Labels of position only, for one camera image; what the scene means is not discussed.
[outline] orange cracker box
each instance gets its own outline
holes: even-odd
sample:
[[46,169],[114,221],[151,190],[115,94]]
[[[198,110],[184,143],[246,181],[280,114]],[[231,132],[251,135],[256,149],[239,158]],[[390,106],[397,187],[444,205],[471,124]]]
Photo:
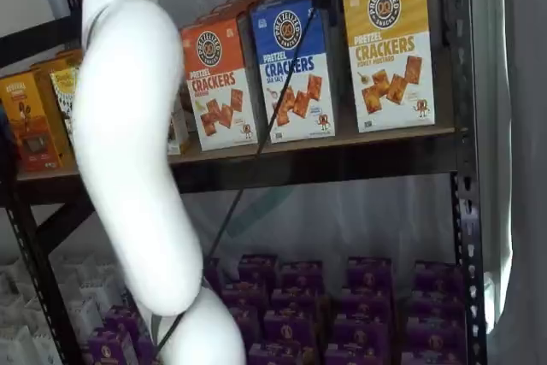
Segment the orange cracker box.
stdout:
[[198,19],[181,36],[202,149],[256,144],[264,116],[248,5]]
[[2,78],[0,97],[25,171],[74,165],[47,74],[32,70]]
[[360,132],[435,123],[427,0],[344,0]]

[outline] pretzelized logo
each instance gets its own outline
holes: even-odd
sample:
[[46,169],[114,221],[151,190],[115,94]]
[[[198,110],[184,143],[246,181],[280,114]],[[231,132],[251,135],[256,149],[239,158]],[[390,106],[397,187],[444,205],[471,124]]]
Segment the pretzelized logo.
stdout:
[[302,35],[302,25],[298,16],[290,10],[279,13],[273,24],[273,35],[283,49],[294,49]]
[[212,68],[222,57],[222,45],[213,32],[203,32],[197,38],[197,55],[205,66]]
[[378,29],[397,23],[401,14],[401,0],[368,0],[368,18]]

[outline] purple snack box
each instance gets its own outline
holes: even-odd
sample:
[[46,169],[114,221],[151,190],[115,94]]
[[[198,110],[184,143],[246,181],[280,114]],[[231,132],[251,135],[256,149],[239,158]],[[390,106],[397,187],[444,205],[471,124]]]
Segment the purple snack box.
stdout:
[[401,365],[464,365],[457,355],[449,350],[403,350]]
[[294,309],[272,309],[264,315],[264,329],[268,340],[298,342],[303,351],[303,363],[317,360],[316,328],[310,314]]
[[249,365],[302,365],[302,353],[297,344],[253,344],[249,350]]
[[277,256],[270,254],[247,254],[238,265],[239,279],[247,282],[264,281],[268,292],[277,285]]
[[213,291],[220,295],[222,293],[222,288],[224,287],[225,281],[224,276],[221,271],[219,258],[211,258],[209,263],[205,263],[203,267],[203,276],[213,288]]
[[145,332],[146,327],[143,319],[137,312],[131,311],[126,307],[114,306],[105,315],[104,325],[105,328],[112,331],[125,329],[131,337],[133,348],[135,349],[137,356],[140,356],[138,339],[140,338],[140,335]]
[[346,268],[348,287],[366,287],[391,292],[393,277],[389,258],[351,256]]
[[236,321],[243,337],[245,350],[262,339],[260,322],[258,321],[258,310],[250,306],[238,306],[228,308],[233,319]]
[[462,297],[462,272],[453,264],[417,261],[415,264],[414,289],[427,292],[442,292]]
[[323,281],[323,262],[288,262],[281,265],[279,270],[281,286],[290,288],[315,288],[320,294],[325,292]]
[[138,365],[131,337],[126,331],[114,332],[106,328],[98,328],[91,334],[88,345],[95,363]]
[[390,352],[390,331],[385,315],[338,314],[334,320],[332,339],[339,344],[370,346],[375,349],[376,355],[382,353],[384,358]]
[[381,353],[374,347],[358,344],[329,344],[325,365],[384,365]]
[[264,284],[236,281],[222,290],[222,301],[227,306],[250,305],[258,308],[260,316],[266,312],[268,295]]

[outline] wire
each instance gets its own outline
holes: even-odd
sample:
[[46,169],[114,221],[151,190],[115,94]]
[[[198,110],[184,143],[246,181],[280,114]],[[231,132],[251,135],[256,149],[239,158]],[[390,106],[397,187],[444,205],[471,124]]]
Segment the wire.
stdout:
[[[268,123],[268,129],[261,136],[261,140],[260,140],[259,145],[258,145],[258,150],[256,151],[256,153],[253,157],[253,160],[252,160],[252,166],[251,166],[249,172],[247,173],[247,175],[245,176],[244,181],[252,181],[256,176],[256,170],[258,169],[257,168],[257,166],[258,166],[258,161],[257,161],[258,157],[260,157],[260,155],[262,154],[262,151],[264,150],[264,146],[266,145],[266,142],[268,141],[268,136],[272,132],[272,128],[274,128],[275,119],[277,118],[277,114],[279,113],[279,109],[281,108],[281,104],[283,103],[283,98],[285,97],[287,88],[289,87],[289,84],[291,82],[291,77],[292,77],[292,74],[294,73],[294,67],[297,64],[298,54],[300,52],[300,49],[302,47],[302,43],[304,41],[304,38],[306,37],[306,34],[308,33],[309,27],[311,25],[312,20],[315,17],[316,12],[317,12],[317,8],[313,7],[311,9],[311,13],[308,16],[308,20],[306,21],[306,25],[304,26],[304,29],[302,30],[302,36],[300,37],[300,40],[297,43],[297,47],[296,47],[295,52],[294,52],[294,57],[292,58],[291,66],[289,67],[289,72],[287,73],[287,79],[285,80],[285,84],[283,85],[283,89],[281,89],[281,93],[279,94],[279,100],[278,100],[277,104],[275,105],[275,109],[273,110],[272,118],[270,119],[270,122]],[[205,263],[206,264],[209,263],[211,257],[215,254],[215,251],[216,251],[219,243],[221,242],[222,235],[226,231],[226,229],[228,227],[228,224],[230,224],[230,220],[232,219],[233,213],[236,210],[236,208],[238,207],[239,201],[241,200],[241,196],[243,196],[243,191],[244,190],[245,190],[244,187],[240,188],[238,190],[238,193],[236,194],[236,197],[234,197],[234,199],[232,201],[232,205],[230,205],[230,209],[226,213],[226,217],[224,218],[224,221],[221,224],[221,228],[219,229],[218,233],[216,234],[215,240],[213,241],[213,244],[211,245],[210,251],[209,251],[209,253],[207,254],[207,256],[205,258]],[[175,319],[173,325],[169,328],[168,332],[165,334],[165,336],[163,337],[160,344],[158,344],[157,350],[156,350],[156,356],[159,356],[162,348],[165,346],[165,344],[167,343],[167,341],[169,340],[171,335],[173,335],[174,330],[180,324],[180,321],[182,320],[184,315],[185,315],[185,312],[183,312],[182,314],[179,314],[177,316],[177,318]]]

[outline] pretzel crackers box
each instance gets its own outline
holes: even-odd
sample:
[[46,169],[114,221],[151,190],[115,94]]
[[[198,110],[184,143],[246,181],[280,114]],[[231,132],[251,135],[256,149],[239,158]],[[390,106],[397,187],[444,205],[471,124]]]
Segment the pretzel crackers box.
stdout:
[[[268,120],[274,114],[297,45],[310,16],[312,0],[266,0],[253,12],[253,30]],[[291,82],[270,138],[279,143],[334,136],[334,63],[329,56],[328,11],[318,10],[302,41]]]
[[0,98],[25,171],[75,164],[46,72],[31,70],[0,79]]
[[250,3],[204,16],[181,33],[185,79],[203,150],[258,142],[263,116]]
[[427,0],[344,0],[360,132],[435,123]]

